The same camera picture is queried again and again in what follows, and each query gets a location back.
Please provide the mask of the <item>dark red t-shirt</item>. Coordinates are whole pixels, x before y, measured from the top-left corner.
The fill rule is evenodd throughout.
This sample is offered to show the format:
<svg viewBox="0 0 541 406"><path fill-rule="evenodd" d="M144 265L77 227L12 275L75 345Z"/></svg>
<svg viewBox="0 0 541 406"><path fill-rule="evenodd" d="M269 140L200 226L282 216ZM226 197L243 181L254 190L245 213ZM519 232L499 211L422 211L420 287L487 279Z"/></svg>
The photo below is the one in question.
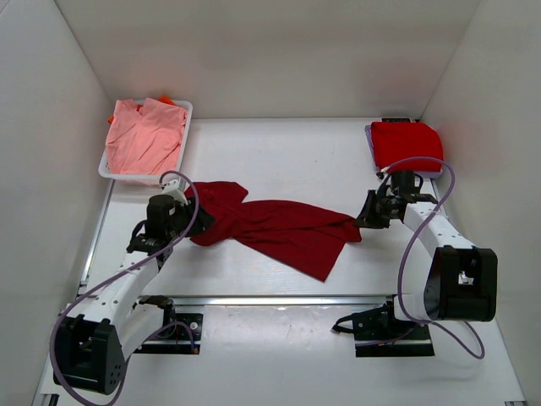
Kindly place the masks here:
<svg viewBox="0 0 541 406"><path fill-rule="evenodd" d="M290 200L245 201L249 192L236 182L196 182L186 196L215 222L193 236L210 247L234 239L263 255L324 282L346 244L362 241L355 219L347 214Z"/></svg>

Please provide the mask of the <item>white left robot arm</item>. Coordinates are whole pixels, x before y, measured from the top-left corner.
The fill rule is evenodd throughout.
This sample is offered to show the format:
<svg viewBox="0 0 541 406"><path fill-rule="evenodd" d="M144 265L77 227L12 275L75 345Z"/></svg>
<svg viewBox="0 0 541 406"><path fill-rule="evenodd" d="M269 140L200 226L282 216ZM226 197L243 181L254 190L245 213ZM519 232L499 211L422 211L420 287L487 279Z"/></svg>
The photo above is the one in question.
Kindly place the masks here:
<svg viewBox="0 0 541 406"><path fill-rule="evenodd" d="M148 340L185 334L190 353L197 353L192 329L178 319L172 299L143 291L175 244L209 230L214 221L204 209L188 205L149 213L134 227L118 272L89 291L93 300L82 310L71 304L53 329L50 360L56 384L87 405L80 390L119 396L131 355Z"/></svg>

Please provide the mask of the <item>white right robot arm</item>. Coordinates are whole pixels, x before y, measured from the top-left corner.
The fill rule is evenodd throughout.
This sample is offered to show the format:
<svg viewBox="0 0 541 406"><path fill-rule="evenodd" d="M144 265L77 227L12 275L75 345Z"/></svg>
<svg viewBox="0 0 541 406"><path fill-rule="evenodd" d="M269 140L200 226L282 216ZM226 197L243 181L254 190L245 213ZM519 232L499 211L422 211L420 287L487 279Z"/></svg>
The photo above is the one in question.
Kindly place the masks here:
<svg viewBox="0 0 541 406"><path fill-rule="evenodd" d="M413 231L399 265L397 295L393 308L379 318L379 328L388 338L399 338L409 321L480 321L495 318L498 258L492 249L479 248L464 238L438 213L439 202L429 194L388 195L368 191L355 225L385 229L399 220ZM425 281L416 293L403 291L407 256L420 242L432 257L430 269L421 271Z"/></svg>

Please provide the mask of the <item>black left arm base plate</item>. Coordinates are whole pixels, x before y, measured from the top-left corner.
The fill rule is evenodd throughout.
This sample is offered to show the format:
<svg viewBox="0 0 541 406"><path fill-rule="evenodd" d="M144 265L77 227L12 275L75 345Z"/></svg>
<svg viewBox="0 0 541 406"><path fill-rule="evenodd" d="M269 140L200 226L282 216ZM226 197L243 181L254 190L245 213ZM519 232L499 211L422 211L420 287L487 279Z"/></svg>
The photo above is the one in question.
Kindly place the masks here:
<svg viewBox="0 0 541 406"><path fill-rule="evenodd" d="M133 305L134 310L145 307L158 310L161 332L140 344L136 354L197 355L203 332L204 314L201 310L182 310L173 299L162 295L144 296Z"/></svg>

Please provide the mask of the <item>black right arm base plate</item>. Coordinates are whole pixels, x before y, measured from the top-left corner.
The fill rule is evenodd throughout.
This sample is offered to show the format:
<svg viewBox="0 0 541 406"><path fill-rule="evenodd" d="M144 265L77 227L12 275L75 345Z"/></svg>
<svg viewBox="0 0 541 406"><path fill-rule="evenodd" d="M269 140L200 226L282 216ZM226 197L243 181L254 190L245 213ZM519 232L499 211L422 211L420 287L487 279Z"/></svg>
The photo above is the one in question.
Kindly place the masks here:
<svg viewBox="0 0 541 406"><path fill-rule="evenodd" d="M351 311L331 328L337 335L350 335L358 358L423 358L435 356L426 326L395 317L394 297L347 296Z"/></svg>

